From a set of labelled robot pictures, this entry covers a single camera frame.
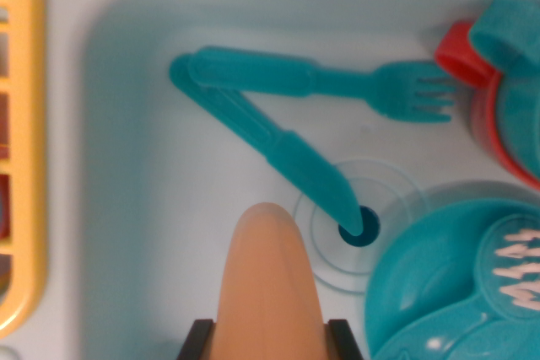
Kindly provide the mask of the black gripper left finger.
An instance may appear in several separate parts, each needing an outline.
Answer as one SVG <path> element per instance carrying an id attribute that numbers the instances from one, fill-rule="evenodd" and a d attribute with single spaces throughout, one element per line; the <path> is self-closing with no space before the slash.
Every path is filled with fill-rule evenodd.
<path id="1" fill-rule="evenodd" d="M 176 359 L 209 359 L 214 329 L 215 322 L 211 319 L 194 320 Z"/>

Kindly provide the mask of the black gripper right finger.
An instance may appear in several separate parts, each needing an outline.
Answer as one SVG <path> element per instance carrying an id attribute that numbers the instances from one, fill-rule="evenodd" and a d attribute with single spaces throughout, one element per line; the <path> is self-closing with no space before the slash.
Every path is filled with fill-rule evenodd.
<path id="1" fill-rule="evenodd" d="M 330 359 L 364 359 L 347 320 L 329 320 L 325 325 L 325 332 Z"/>

